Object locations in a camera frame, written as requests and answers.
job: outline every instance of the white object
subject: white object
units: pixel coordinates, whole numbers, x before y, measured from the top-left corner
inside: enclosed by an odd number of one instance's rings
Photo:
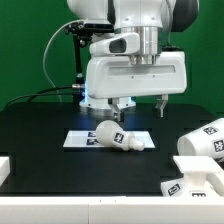
[[[224,157],[224,119],[218,119],[187,135],[177,143],[181,156]]]
[[[117,146],[124,151],[135,149],[142,151],[145,147],[143,142],[135,139],[132,132],[125,132],[114,121],[104,121],[96,128],[96,138],[101,145],[106,147]]]
[[[223,224],[223,198],[2,197],[1,224]]]
[[[165,52],[156,65],[132,66],[128,56],[95,57],[87,67],[92,98],[182,93],[186,89],[183,52]]]
[[[183,179],[161,183],[164,196],[179,197],[219,197],[212,185],[206,181],[207,174],[223,172],[210,157],[174,156]]]
[[[0,186],[10,173],[9,157],[0,157]]]
[[[138,141],[144,142],[145,148],[155,148],[149,132],[133,131]],[[105,147],[98,143],[96,131],[69,131],[63,147],[65,148],[98,148]]]
[[[107,0],[67,0],[68,6],[79,18],[107,20]]]

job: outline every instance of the black tabletop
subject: black tabletop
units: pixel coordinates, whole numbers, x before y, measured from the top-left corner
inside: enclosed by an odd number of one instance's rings
[[[155,105],[126,113],[124,130],[148,131],[155,148],[143,152],[63,148],[69,130],[95,130],[108,118],[79,112],[69,103],[18,103],[0,112],[0,156],[11,173],[0,196],[159,196],[162,181],[181,177],[173,156],[177,140],[216,118],[194,105]]]

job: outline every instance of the white block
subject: white block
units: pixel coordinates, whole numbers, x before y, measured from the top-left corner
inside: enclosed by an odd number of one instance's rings
[[[10,173],[9,157],[0,157],[0,186]]]

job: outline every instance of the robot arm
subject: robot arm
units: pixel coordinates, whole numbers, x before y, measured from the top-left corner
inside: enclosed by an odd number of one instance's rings
[[[102,106],[108,99],[155,95],[159,96],[156,108],[162,115],[168,94],[186,89],[184,53],[163,52],[162,33],[188,28],[197,17],[198,0],[67,2],[72,12],[85,19],[84,23],[93,27],[114,26],[110,38],[96,38],[90,46],[92,59],[87,66],[85,100],[88,102],[81,106],[110,109]]]

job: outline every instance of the black cable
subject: black cable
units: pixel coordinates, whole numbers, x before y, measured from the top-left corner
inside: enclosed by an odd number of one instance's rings
[[[58,96],[58,95],[61,95],[61,96],[72,96],[74,95],[74,93],[49,93],[49,94],[29,94],[29,95],[24,95],[24,96],[19,96],[19,97],[16,97],[15,99],[11,100],[9,103],[7,103],[5,105],[5,109],[7,109],[13,102],[17,101],[17,100],[20,100],[20,99],[24,99],[24,98],[27,98],[27,97],[39,97],[39,96]]]
[[[49,89],[44,89],[41,90],[35,94],[43,94],[43,93],[48,93],[48,92],[53,92],[53,91],[57,91],[57,90],[63,90],[63,89],[72,89],[72,86],[59,86],[59,87],[53,87],[53,88],[49,88]],[[32,96],[26,101],[27,103],[30,103],[33,99],[35,99],[38,96],[35,96],[35,94],[32,94]]]

